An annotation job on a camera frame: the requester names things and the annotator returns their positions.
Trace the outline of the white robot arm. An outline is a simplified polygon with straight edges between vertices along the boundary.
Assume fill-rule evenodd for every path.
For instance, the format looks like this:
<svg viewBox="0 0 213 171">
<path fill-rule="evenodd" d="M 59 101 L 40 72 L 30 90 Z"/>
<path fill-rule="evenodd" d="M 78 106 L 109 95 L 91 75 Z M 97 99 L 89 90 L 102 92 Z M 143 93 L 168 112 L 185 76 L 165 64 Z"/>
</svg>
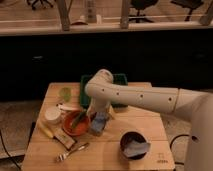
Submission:
<svg viewBox="0 0 213 171">
<path fill-rule="evenodd" d="M 87 82 L 85 93 L 91 98 L 90 109 L 94 112 L 116 102 L 190 122 L 184 171 L 213 171 L 213 93 L 117 85 L 106 69 L 99 70 Z"/>
</svg>

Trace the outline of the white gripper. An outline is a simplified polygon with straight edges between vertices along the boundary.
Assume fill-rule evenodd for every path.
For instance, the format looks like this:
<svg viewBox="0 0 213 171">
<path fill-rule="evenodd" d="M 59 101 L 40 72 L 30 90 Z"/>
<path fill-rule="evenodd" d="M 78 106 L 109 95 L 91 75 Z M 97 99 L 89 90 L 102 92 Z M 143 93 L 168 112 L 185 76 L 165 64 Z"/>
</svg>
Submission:
<svg viewBox="0 0 213 171">
<path fill-rule="evenodd" d="M 87 115 L 90 119 L 94 119 L 97 113 L 104 113 L 106 119 L 109 119 L 110 106 L 109 101 L 92 98 L 87 109 Z"/>
</svg>

